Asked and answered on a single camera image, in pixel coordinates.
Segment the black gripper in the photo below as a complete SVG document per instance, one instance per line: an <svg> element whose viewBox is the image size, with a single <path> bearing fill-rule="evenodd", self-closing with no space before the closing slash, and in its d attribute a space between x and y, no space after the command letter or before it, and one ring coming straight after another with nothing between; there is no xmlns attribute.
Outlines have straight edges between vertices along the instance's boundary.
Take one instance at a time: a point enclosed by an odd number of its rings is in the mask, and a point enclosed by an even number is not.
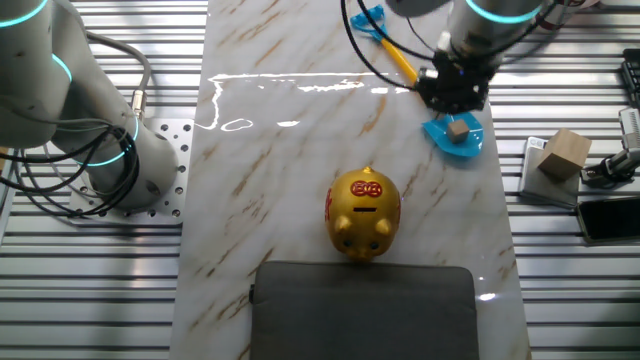
<svg viewBox="0 0 640 360"><path fill-rule="evenodd" d="M459 59L438 50L432 60L437 75L428 75L422 67L414 90L425 105L435 112L461 114L484 109L494 67L485 61Z"/></svg>

